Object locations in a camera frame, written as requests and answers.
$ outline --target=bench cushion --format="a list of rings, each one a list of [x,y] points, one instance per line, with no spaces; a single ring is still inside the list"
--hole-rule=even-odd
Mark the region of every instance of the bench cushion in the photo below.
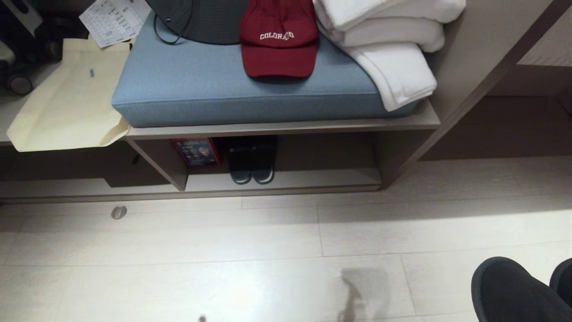
[[[112,98],[134,127],[402,117],[417,103],[387,112],[370,77],[323,36],[309,78],[254,80],[244,72],[239,45],[185,39],[163,44],[153,16],[141,29]],[[157,28],[163,39],[175,37],[160,21]]]

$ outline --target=black shoe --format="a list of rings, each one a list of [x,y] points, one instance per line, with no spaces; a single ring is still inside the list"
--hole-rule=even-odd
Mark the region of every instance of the black shoe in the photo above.
[[[252,177],[259,184],[268,184],[274,180],[277,137],[258,136],[253,138]]]
[[[480,322],[572,321],[572,308],[508,258],[482,263],[472,277],[471,289]]]
[[[556,267],[550,278],[550,288],[572,307],[572,258]]]
[[[250,171],[252,163],[252,147],[245,138],[229,138],[227,140],[228,149],[228,170],[231,178],[236,184],[247,184],[252,179]]]

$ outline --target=white towel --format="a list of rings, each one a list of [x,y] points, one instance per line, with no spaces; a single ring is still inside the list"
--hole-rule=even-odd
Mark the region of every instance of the white towel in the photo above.
[[[443,47],[443,25],[425,18],[367,19],[346,32],[329,30],[330,38],[343,47],[356,47],[378,42],[414,42],[424,52]]]
[[[461,14],[465,0],[314,0],[316,14],[328,30],[345,32],[374,15],[431,18],[450,22]]]
[[[413,42],[342,49],[369,74],[390,112],[433,94],[437,88],[423,53]]]

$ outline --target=beige paper bag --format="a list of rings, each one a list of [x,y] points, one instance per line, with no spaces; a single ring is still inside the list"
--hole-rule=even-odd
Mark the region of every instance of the beige paper bag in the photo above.
[[[129,44],[100,49],[93,40],[65,39],[61,65],[31,94],[8,129],[21,152],[104,147],[129,124],[111,97]]]

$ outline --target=floor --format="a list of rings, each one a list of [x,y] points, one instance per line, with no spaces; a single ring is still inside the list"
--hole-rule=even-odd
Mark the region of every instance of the floor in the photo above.
[[[543,282],[572,257],[571,156],[419,162],[376,193],[6,205],[0,320],[477,321],[493,256]]]

